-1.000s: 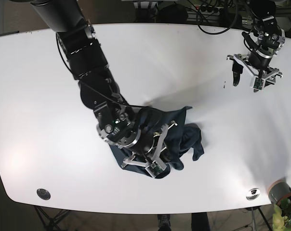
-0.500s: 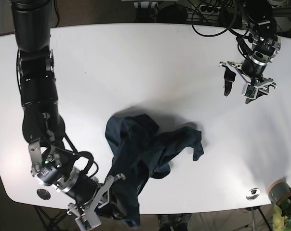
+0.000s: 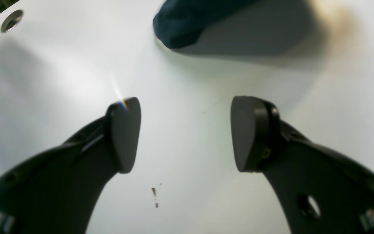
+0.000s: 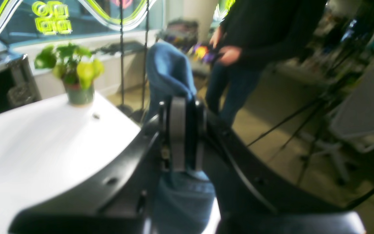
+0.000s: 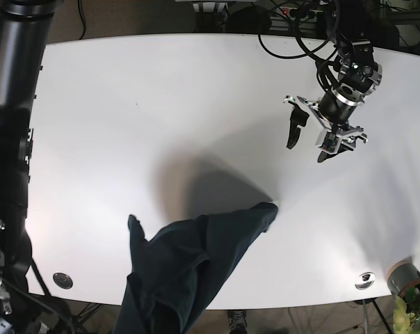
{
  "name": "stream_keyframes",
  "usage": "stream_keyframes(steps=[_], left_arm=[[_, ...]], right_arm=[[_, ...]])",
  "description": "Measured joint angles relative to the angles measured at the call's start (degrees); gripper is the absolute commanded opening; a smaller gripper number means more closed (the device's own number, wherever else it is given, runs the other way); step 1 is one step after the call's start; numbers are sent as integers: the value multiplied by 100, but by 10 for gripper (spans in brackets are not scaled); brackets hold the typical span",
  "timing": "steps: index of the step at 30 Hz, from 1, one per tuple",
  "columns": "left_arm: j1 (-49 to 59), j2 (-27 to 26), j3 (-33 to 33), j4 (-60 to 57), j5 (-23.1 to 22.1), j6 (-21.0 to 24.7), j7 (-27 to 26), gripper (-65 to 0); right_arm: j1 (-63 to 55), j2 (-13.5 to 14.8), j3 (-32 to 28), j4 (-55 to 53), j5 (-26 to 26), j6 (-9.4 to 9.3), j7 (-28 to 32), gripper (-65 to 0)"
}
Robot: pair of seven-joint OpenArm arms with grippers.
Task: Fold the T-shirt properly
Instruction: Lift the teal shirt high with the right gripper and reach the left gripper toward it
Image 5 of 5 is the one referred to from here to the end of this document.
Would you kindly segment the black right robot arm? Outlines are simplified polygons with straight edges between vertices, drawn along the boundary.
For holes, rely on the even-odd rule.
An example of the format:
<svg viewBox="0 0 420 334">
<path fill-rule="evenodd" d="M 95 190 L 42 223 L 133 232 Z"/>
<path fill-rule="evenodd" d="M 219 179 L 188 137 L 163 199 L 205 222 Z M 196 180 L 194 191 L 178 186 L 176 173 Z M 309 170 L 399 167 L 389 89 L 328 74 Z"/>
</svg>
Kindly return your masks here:
<svg viewBox="0 0 420 334">
<path fill-rule="evenodd" d="M 35 89 L 57 1 L 0 1 L 0 333 L 24 333 L 51 307 L 29 294 L 25 221 Z"/>
</svg>

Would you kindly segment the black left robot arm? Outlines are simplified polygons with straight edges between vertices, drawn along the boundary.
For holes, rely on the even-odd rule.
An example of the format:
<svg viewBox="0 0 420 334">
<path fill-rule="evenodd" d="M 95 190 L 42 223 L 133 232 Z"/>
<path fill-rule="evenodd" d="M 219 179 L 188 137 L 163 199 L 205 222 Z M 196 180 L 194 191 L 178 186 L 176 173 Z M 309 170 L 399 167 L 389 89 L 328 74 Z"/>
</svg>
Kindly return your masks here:
<svg viewBox="0 0 420 334">
<path fill-rule="evenodd" d="M 334 51 L 327 58 L 317 56 L 301 38 L 300 21 L 315 8 L 323 11 L 327 40 L 334 45 Z M 295 16 L 296 41 L 306 55 L 314 59 L 316 78 L 324 95 L 317 100 L 286 97 L 285 102 L 292 106 L 286 147 L 291 150 L 296 146 L 302 128 L 314 117 L 321 128 L 316 141 L 321 151 L 320 163 L 353 151 L 357 141 L 368 141 L 364 129 L 350 125 L 349 118 L 382 81 L 382 67 L 374 60 L 371 41 L 365 39 L 362 30 L 347 25 L 350 12 L 343 1 L 312 1 L 297 9 Z"/>
</svg>

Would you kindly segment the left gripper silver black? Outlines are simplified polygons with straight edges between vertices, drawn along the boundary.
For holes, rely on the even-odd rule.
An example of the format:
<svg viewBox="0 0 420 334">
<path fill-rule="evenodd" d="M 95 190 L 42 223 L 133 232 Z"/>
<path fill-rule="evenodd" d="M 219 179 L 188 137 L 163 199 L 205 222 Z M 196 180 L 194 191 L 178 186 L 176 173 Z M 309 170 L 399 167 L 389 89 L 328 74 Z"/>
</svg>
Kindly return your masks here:
<svg viewBox="0 0 420 334">
<path fill-rule="evenodd" d="M 364 97 L 364 93 L 353 88 L 329 90 L 317 101 L 302 96 L 296 98 L 286 96 L 284 102 L 292 106 L 286 147 L 292 150 L 296 146 L 301 129 L 307 125 L 310 117 L 314 117 L 321 127 L 316 141 L 316 147 L 321 150 L 318 163 L 344 152 L 352 152 L 358 140 L 367 143 L 368 137 L 364 129 L 349 123 L 349 118 L 355 109 L 364 103 Z"/>
</svg>

